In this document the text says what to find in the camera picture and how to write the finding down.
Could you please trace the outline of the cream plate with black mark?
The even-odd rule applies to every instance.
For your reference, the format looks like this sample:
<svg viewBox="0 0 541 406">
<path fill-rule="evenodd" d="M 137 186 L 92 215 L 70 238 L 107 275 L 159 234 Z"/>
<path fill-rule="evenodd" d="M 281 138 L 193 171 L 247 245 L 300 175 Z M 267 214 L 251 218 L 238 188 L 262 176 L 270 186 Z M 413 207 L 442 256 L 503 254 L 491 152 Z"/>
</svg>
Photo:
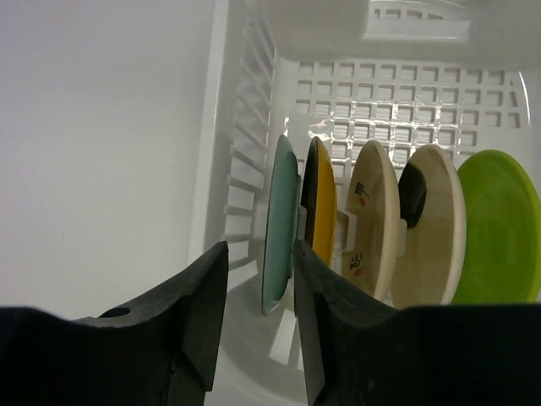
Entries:
<svg viewBox="0 0 541 406">
<path fill-rule="evenodd" d="M 424 145 L 398 182 L 401 247 L 391 283 L 393 305 L 448 305 L 460 282 L 466 249 L 466 207 L 449 155 Z"/>
</svg>

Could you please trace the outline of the teal blue patterned plate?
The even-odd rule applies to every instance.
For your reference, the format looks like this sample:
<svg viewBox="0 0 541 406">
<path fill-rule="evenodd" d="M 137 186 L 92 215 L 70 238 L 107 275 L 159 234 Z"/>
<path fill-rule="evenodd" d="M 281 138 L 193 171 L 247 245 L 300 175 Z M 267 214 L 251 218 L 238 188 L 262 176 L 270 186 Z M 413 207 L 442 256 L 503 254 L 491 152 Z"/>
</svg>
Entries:
<svg viewBox="0 0 541 406">
<path fill-rule="evenodd" d="M 261 310 L 269 315 L 279 305 L 292 277 L 293 244 L 297 238 L 298 162 L 289 139 L 278 138 L 265 231 Z"/>
</svg>

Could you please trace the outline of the white plastic dish rack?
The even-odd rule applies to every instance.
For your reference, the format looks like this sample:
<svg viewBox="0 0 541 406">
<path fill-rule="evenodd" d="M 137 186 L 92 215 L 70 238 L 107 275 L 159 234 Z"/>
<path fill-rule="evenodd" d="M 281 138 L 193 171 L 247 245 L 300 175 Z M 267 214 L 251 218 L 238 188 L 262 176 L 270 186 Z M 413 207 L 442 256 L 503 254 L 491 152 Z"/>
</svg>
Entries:
<svg viewBox="0 0 541 406">
<path fill-rule="evenodd" d="M 378 33 L 412 29 L 405 53 L 379 45 L 368 56 L 285 56 L 278 23 L 261 1 L 217 1 L 210 26 L 203 123 L 188 253 L 229 245 L 230 273 L 214 386 L 208 405 L 303 405 L 303 357 L 292 297 L 260 310 L 260 263 L 276 140 L 299 161 L 320 136 L 340 200 L 363 145 L 379 141 L 400 172 L 422 145 L 456 166 L 485 149 L 505 151 L 540 181 L 540 71 L 463 61 L 434 51 L 435 29 L 464 30 L 479 3 L 373 1 Z"/>
</svg>

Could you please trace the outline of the lime green plate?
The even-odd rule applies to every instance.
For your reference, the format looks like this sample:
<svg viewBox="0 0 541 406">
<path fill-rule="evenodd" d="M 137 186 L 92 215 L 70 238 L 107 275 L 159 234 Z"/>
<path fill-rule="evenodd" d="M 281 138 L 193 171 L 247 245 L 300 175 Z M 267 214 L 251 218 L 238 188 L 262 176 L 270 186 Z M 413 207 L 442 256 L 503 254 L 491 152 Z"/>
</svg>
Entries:
<svg viewBox="0 0 541 406">
<path fill-rule="evenodd" d="M 498 150 L 469 157 L 458 176 L 467 242 L 456 305 L 533 303 L 540 289 L 540 199 L 520 163 Z"/>
</svg>

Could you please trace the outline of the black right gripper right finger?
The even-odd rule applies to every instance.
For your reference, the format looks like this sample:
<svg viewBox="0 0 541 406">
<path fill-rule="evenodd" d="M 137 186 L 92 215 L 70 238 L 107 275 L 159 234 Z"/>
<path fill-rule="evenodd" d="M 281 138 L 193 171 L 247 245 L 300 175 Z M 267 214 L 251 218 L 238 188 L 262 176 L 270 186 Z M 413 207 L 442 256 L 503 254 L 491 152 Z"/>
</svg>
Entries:
<svg viewBox="0 0 541 406">
<path fill-rule="evenodd" d="M 540 308 L 397 310 L 294 245 L 294 304 L 311 405 L 537 405 Z"/>
</svg>

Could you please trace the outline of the cream plate with black characters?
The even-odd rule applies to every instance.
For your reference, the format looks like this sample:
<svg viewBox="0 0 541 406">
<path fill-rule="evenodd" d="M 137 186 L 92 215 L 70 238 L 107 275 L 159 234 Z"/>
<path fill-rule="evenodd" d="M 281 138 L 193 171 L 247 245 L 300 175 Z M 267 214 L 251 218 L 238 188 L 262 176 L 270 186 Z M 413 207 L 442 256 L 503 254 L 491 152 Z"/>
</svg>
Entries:
<svg viewBox="0 0 541 406">
<path fill-rule="evenodd" d="M 376 140 L 358 154 L 342 214 L 348 222 L 341 275 L 385 301 L 398 256 L 400 205 L 391 160 Z"/>
</svg>

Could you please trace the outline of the yellow plate with brown rim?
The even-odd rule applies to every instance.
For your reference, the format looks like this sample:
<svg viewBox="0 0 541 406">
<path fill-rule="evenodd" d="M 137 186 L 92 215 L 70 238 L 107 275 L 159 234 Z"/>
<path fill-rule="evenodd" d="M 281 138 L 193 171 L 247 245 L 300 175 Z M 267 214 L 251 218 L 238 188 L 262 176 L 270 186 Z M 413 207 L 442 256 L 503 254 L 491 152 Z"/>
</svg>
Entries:
<svg viewBox="0 0 541 406">
<path fill-rule="evenodd" d="M 306 210 L 304 240 L 331 266 L 337 223 L 336 183 L 329 153 L 319 137 L 309 145 L 300 205 Z"/>
</svg>

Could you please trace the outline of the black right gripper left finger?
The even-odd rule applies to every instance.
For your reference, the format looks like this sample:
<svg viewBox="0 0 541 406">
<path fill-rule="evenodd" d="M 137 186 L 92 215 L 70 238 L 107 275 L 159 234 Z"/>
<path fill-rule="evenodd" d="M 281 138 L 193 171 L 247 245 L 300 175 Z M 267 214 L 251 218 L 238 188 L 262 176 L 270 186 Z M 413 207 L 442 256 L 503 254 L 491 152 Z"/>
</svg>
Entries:
<svg viewBox="0 0 541 406">
<path fill-rule="evenodd" d="M 97 317 L 1 310 L 4 405 L 201 405 L 214 383 L 228 247 Z"/>
</svg>

